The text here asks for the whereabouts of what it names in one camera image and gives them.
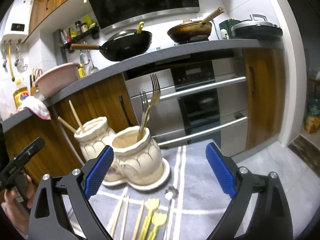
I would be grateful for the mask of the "person's left hand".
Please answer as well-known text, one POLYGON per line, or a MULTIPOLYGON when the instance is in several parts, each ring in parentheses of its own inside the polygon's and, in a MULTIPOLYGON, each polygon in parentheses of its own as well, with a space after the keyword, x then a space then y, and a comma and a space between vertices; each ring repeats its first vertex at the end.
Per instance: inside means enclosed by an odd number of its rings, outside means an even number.
MULTIPOLYGON (((31 209, 35 197, 35 189, 32 183, 32 179, 26 175, 28 181, 27 194, 27 207, 31 209)), ((7 215, 8 219, 11 221, 12 225, 15 227, 17 232, 22 236, 23 239, 28 239, 29 230, 29 219, 23 215, 18 207, 16 206, 14 200, 16 198, 16 192, 13 189, 6 189, 4 192, 5 202, 2 203, 2 208, 7 215)))

